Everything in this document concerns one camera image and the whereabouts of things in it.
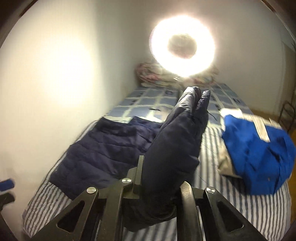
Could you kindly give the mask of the navy quilted puffer jacket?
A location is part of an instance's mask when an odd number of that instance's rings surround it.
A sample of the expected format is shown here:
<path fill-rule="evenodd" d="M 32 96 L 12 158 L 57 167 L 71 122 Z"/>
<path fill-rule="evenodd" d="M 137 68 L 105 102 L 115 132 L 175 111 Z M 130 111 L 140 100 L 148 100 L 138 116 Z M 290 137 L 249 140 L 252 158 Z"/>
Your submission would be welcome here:
<path fill-rule="evenodd" d="M 106 188 L 125 178 L 144 157 L 140 199 L 123 209 L 124 225 L 136 232 L 176 216 L 175 198 L 192 182 L 208 122 L 209 90 L 188 87 L 164 123 L 133 117 L 129 123 L 101 118 L 67 150 L 50 182 L 70 199 L 88 187 Z"/>

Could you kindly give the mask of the blue and white garment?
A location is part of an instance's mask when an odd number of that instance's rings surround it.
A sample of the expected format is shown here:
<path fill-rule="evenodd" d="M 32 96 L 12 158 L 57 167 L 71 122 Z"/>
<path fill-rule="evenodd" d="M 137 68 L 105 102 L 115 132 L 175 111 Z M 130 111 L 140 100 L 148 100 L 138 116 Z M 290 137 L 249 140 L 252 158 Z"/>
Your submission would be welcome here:
<path fill-rule="evenodd" d="M 250 195 L 275 194 L 290 177 L 295 146 L 271 119 L 223 108 L 218 172 L 243 180 Z"/>

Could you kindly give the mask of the blue white striped quilt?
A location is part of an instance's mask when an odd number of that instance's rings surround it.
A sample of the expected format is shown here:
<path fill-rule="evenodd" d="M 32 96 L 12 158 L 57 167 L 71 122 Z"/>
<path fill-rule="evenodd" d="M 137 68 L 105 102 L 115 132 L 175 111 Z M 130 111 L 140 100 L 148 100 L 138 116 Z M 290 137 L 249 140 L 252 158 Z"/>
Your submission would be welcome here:
<path fill-rule="evenodd" d="M 222 130 L 207 127 L 202 140 L 200 164 L 196 169 L 194 186 L 215 188 L 221 194 L 219 204 L 222 218 L 234 214 L 251 223 L 266 240 L 281 240 L 290 228 L 291 197 L 288 183 L 274 195 L 247 195 L 242 180 L 218 173 L 219 145 Z M 23 213 L 23 230 L 33 237 L 57 216 L 71 200 L 46 177 Z"/>

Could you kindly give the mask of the blue checkered bed sheet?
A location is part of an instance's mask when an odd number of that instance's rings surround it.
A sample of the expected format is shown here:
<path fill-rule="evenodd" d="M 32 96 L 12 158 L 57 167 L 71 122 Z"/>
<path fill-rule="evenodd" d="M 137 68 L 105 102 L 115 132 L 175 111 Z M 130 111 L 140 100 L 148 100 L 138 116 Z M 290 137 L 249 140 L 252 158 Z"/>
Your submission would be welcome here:
<path fill-rule="evenodd" d="M 202 87 L 201 90 L 211 90 L 208 106 L 209 123 L 220 125 L 220 113 L 222 108 L 241 109 L 243 113 L 251 114 L 251 110 L 226 84 L 214 84 Z M 106 118 L 127 123 L 134 116 L 140 118 L 163 122 L 173 107 L 178 102 L 182 92 L 172 88 L 160 87 L 138 87 L 116 107 L 105 115 Z"/>

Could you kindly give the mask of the floral folded comforter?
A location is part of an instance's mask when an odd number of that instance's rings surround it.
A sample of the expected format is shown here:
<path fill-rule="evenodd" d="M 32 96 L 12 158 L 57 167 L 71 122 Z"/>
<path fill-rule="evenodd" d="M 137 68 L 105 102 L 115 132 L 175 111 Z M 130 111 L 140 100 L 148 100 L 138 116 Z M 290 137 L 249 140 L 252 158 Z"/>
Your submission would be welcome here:
<path fill-rule="evenodd" d="M 179 77 L 163 68 L 159 63 L 144 62 L 136 67 L 135 73 L 144 87 L 187 88 L 189 86 L 203 87 L 214 84 L 219 70 L 215 65 L 212 65 L 196 75 Z"/>

